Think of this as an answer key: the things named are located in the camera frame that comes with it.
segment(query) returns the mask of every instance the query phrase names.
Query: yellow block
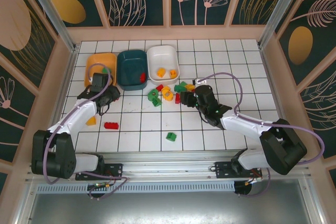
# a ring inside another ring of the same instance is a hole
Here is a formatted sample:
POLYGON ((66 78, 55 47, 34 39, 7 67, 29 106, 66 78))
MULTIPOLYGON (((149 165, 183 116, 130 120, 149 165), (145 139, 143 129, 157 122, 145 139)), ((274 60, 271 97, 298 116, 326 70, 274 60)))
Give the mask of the yellow block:
POLYGON ((92 126, 92 125, 96 125, 96 118, 93 116, 91 117, 87 122, 86 122, 87 126, 92 126))
POLYGON ((194 85, 188 84, 185 86, 185 88, 187 89, 187 91, 192 91, 193 89, 195 89, 194 85))

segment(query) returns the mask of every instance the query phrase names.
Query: metal base plate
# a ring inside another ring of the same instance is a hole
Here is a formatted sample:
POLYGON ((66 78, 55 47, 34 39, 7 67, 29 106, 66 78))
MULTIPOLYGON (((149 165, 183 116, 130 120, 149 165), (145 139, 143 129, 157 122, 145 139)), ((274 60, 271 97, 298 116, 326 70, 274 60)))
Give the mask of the metal base plate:
MULTIPOLYGON (((121 177, 122 176, 122 164, 105 164, 105 173, 106 176, 121 177)), ((98 178, 86 174, 76 174, 76 180, 78 181, 89 181, 89 180, 109 180, 104 178, 98 178)))
MULTIPOLYGON (((231 167, 231 162, 216 162, 212 169, 216 173, 217 178, 252 178, 255 174, 251 170, 243 170, 238 175, 231 167)), ((254 172, 262 177, 261 170, 254 169, 254 172)))

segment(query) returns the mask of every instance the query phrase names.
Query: cable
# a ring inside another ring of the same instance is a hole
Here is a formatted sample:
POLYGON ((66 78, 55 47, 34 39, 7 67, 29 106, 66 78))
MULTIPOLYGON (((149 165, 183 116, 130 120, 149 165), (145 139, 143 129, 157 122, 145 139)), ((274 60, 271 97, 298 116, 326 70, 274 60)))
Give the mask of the cable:
POLYGON ((127 177, 104 176, 104 175, 98 175, 98 174, 94 174, 94 173, 90 173, 90 172, 82 172, 82 174, 86 174, 86 175, 90 175, 90 176, 95 176, 95 177, 98 177, 98 178, 124 179, 124 181, 119 186, 117 186, 114 190, 112 190, 109 193, 104 194, 103 196, 101 196, 99 198, 94 198, 92 196, 92 194, 91 194, 92 191, 94 190, 94 188, 90 189, 89 196, 91 197, 91 199, 96 199, 96 200, 105 199, 105 198, 109 197, 110 195, 114 194, 115 191, 117 191, 120 187, 122 187, 129 180, 129 178, 127 178, 127 177))
POLYGON ((237 105, 236 105, 236 106, 234 107, 234 109, 233 109, 234 112, 235 112, 235 114, 236 114, 239 118, 244 119, 245 121, 248 121, 248 122, 251 122, 251 123, 256 123, 256 124, 259 124, 259 125, 264 125, 264 126, 269 126, 269 127, 282 127, 282 128, 291 128, 291 129, 302 130, 302 131, 305 131, 305 132, 308 132, 308 133, 312 134, 314 137, 317 138, 317 140, 319 141, 320 146, 321 146, 321 150, 320 150, 319 154, 318 154, 317 156, 315 156, 314 158, 312 158, 312 159, 309 159, 309 160, 307 160, 307 161, 303 161, 303 162, 299 162, 298 165, 309 164, 309 163, 311 163, 311 162, 314 162, 314 161, 318 160, 318 159, 323 155, 323 152, 324 152, 324 142, 323 142, 322 138, 321 138, 318 134, 316 134, 314 131, 311 131, 311 130, 308 130, 308 129, 305 129, 305 128, 303 128, 303 127, 299 127, 299 126, 293 126, 293 125, 273 124, 273 123, 259 122, 259 121, 255 121, 255 120, 252 120, 252 119, 250 119, 250 118, 246 118, 246 117, 240 115, 240 114, 237 112, 237 108, 240 106, 240 104, 241 104, 242 101, 243 101, 243 87, 242 87, 240 81, 238 80, 238 78, 235 77, 233 74, 231 74, 231 73, 225 73, 225 72, 214 73, 214 74, 212 74, 212 75, 210 75, 210 76, 208 76, 208 77, 205 77, 205 78, 199 80, 199 82, 205 81, 205 80, 207 80, 207 79, 209 79, 209 78, 211 78, 211 77, 213 77, 213 76, 217 76, 217 75, 219 75, 219 74, 225 74, 225 75, 227 75, 227 76, 231 76, 234 80, 237 81, 237 83, 238 83, 238 85, 239 85, 239 89, 240 89, 240 99, 239 99, 239 102, 237 103, 237 105))
POLYGON ((58 133, 58 131, 63 128, 63 126, 65 125, 65 123, 69 120, 69 118, 77 111, 79 110, 82 106, 84 106, 85 104, 87 104, 88 102, 100 97, 100 95, 102 95, 106 89, 108 88, 108 86, 110 85, 110 82, 111 82, 111 73, 108 69, 108 67, 106 67, 104 64, 101 64, 101 63, 95 63, 95 64, 92 64, 89 69, 88 69, 88 76, 89 76, 89 79, 90 79, 90 70, 93 66, 103 66, 103 68, 106 69, 106 71, 108 72, 108 82, 106 83, 105 87, 98 93, 96 94, 95 96, 91 97, 90 99, 88 100, 85 100, 83 101, 82 103, 80 103, 77 107, 75 107, 73 110, 71 110, 69 112, 69 114, 66 115, 66 117, 64 119, 62 119, 62 121, 60 122, 59 126, 57 126, 57 128, 54 130, 54 132, 51 134, 47 144, 46 144, 46 148, 45 148, 45 151, 44 151, 44 155, 43 155, 43 176, 44 176, 44 179, 46 180, 46 182, 50 185, 56 183, 59 178, 56 178, 55 180, 51 181, 49 180, 48 178, 48 175, 47 175, 47 158, 48 158, 48 151, 49 151, 49 148, 50 148, 50 145, 51 145, 51 142, 52 140, 54 139, 55 135, 58 133))
POLYGON ((261 195, 265 194, 265 192, 267 192, 267 190, 269 188, 269 185, 271 184, 271 173, 270 173, 268 168, 266 168, 266 170, 267 170, 267 173, 268 173, 268 180, 267 180, 267 185, 266 185, 264 190, 262 190, 261 192, 259 192, 257 194, 252 194, 252 195, 238 194, 238 197, 242 196, 242 197, 245 197, 245 198, 254 198, 254 197, 258 197, 258 196, 261 196, 261 195))

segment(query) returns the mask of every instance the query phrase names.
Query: white bowl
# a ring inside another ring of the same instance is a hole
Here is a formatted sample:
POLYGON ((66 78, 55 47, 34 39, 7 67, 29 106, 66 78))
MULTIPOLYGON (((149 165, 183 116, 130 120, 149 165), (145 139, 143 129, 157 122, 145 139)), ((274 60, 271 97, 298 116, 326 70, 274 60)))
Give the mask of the white bowl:
POLYGON ((148 49, 147 63, 149 78, 155 85, 171 85, 178 81, 178 77, 180 76, 179 63, 177 60, 177 52, 172 46, 157 46, 148 49), (160 68, 166 70, 162 78, 156 74, 160 68), (170 78, 170 70, 176 71, 176 78, 170 78))

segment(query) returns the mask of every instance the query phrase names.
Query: yellow lego piece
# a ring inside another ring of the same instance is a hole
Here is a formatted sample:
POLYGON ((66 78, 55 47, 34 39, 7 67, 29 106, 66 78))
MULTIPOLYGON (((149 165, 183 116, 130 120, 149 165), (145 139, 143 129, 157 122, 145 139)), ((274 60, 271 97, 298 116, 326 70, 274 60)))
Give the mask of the yellow lego piece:
POLYGON ((158 71, 157 71, 157 76, 158 77, 163 77, 164 76, 164 74, 166 73, 166 70, 164 69, 164 68, 160 68, 158 71))
POLYGON ((192 84, 187 84, 185 88, 187 89, 187 91, 192 91, 193 89, 195 89, 195 86, 192 84))
POLYGON ((92 125, 96 125, 96 118, 93 116, 91 117, 87 122, 86 122, 87 126, 92 126, 92 125))
POLYGON ((161 90, 161 92, 162 92, 162 95, 163 95, 163 98, 166 100, 166 101, 173 101, 173 98, 174 98, 174 95, 173 95, 173 93, 170 91, 170 90, 168 90, 168 89, 163 89, 163 90, 161 90))
POLYGON ((168 87, 168 86, 164 86, 164 87, 161 89, 161 93, 163 93, 163 90, 165 90, 165 89, 170 90, 170 87, 168 87))
POLYGON ((170 70, 169 75, 170 75, 170 79, 175 79, 177 77, 176 70, 175 69, 170 70))

